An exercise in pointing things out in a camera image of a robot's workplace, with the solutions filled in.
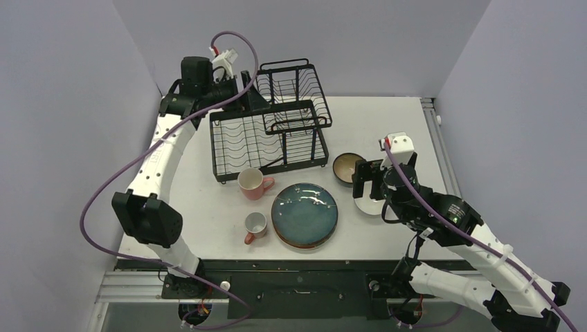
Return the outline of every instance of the dish rack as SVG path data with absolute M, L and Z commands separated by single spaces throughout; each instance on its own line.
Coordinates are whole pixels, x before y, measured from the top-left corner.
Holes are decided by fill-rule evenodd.
M 277 66 L 292 62 L 304 63 Z M 261 65 L 255 83 L 269 109 L 209 115 L 216 180 L 236 180 L 250 167 L 265 175 L 324 167 L 328 148 L 322 128 L 332 126 L 332 117 L 314 65 L 308 59 L 269 62 Z

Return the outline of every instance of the gray wall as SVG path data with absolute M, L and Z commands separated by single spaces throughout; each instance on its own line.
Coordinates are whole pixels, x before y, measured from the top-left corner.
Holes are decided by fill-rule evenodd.
M 464 197 L 587 329 L 587 2 L 493 0 L 436 101 Z
M 187 55 L 235 30 L 262 62 L 308 57 L 330 95 L 436 96 L 489 0 L 114 0 L 157 84 L 167 91 Z M 229 37 L 219 48 L 249 50 Z
M 145 148 L 159 99 L 110 1 L 1 2 L 0 331 L 85 331 L 113 259 L 78 218 Z M 89 215 L 110 248 L 121 231 L 109 199 L 128 182 Z

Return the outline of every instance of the bowl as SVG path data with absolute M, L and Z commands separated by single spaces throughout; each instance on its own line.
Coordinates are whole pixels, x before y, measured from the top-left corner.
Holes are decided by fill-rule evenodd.
M 341 154 L 334 159 L 334 163 L 332 163 L 332 171 L 340 184 L 345 187 L 352 187 L 354 165 L 359 160 L 365 161 L 365 158 L 351 152 Z

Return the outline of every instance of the small cup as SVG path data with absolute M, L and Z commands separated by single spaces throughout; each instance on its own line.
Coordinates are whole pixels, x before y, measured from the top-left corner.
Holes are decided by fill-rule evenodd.
M 240 191 L 252 201 L 260 199 L 267 190 L 275 185 L 274 178 L 264 178 L 263 173 L 256 168 L 247 168 L 240 172 L 237 181 Z
M 244 244 L 249 245 L 267 233 L 267 218 L 260 212 L 253 212 L 246 216 L 244 227 L 249 232 L 244 238 Z

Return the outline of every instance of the teal plate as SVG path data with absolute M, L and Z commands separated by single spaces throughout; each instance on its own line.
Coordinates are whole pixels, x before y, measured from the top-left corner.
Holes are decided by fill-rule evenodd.
M 338 221 L 332 195 L 311 183 L 283 189 L 271 207 L 271 220 L 285 243 L 300 249 L 315 248 L 330 238 Z

